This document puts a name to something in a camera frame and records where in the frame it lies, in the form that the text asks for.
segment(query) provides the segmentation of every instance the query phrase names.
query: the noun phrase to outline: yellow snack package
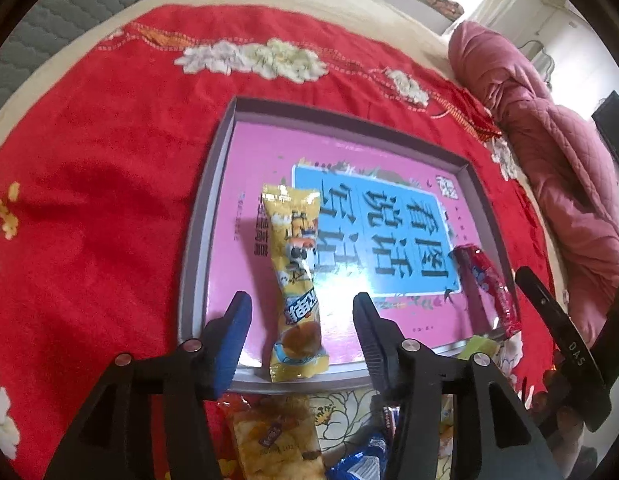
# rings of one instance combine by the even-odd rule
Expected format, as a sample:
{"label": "yellow snack package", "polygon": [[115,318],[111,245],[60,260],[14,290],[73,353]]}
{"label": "yellow snack package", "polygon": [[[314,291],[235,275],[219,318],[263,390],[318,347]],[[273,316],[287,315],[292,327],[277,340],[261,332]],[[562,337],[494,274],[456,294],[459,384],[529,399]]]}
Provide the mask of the yellow snack package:
{"label": "yellow snack package", "polygon": [[329,366],[313,282],[320,192],[266,184],[263,202],[272,226],[272,264],[283,293],[270,375],[274,383],[312,377]]}
{"label": "yellow snack package", "polygon": [[306,396],[266,397],[228,416],[245,480],[325,480]]}

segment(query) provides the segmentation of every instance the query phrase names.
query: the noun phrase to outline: black television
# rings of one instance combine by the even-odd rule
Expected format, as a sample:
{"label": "black television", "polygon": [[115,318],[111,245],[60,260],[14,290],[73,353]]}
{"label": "black television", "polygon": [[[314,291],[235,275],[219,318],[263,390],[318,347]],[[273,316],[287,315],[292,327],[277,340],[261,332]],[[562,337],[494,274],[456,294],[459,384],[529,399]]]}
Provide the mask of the black television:
{"label": "black television", "polygon": [[619,95],[615,91],[593,113],[592,119],[611,156],[619,165]]}

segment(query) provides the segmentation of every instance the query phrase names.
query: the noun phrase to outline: qr code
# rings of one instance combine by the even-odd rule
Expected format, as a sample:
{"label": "qr code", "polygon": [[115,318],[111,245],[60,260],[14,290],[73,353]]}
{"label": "qr code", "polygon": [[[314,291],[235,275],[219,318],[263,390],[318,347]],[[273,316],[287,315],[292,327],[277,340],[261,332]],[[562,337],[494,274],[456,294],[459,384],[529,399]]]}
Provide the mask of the qr code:
{"label": "qr code", "polygon": [[438,182],[438,187],[441,188],[441,193],[443,193],[445,198],[451,198],[452,200],[459,199],[454,183],[449,178],[439,175],[436,177],[436,182]]}

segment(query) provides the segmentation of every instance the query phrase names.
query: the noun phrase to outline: beige bed sheet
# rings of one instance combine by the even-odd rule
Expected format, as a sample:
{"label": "beige bed sheet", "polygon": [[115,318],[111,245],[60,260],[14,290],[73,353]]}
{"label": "beige bed sheet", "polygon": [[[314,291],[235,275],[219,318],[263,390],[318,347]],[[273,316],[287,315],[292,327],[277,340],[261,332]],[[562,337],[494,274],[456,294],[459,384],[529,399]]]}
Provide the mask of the beige bed sheet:
{"label": "beige bed sheet", "polygon": [[[165,4],[193,6],[215,4],[258,4],[277,9],[303,12],[325,22],[341,25],[347,30],[372,40],[384,41],[398,48],[414,61],[453,80],[453,72],[447,59],[447,43],[427,27],[381,0],[142,0],[113,16],[101,25],[87,31],[41,65],[12,94],[0,110],[0,146],[14,126],[30,107],[45,94],[81,57],[109,32],[134,20],[155,7]],[[549,234],[545,219],[531,193],[529,183],[522,171],[519,181],[525,188],[545,232],[547,250],[557,291],[557,299],[563,305],[564,273],[558,251]]]}

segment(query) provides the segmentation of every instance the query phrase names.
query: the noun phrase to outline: pink cloth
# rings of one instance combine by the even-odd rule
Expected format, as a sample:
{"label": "pink cloth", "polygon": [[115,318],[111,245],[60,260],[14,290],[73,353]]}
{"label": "pink cloth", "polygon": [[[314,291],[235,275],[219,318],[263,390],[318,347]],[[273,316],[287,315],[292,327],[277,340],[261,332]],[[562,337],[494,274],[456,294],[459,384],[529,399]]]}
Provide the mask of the pink cloth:
{"label": "pink cloth", "polygon": [[611,155],[578,114],[554,104],[509,40],[464,22],[449,42],[461,84],[507,134],[567,266],[569,314],[591,346],[619,286],[619,194]]}

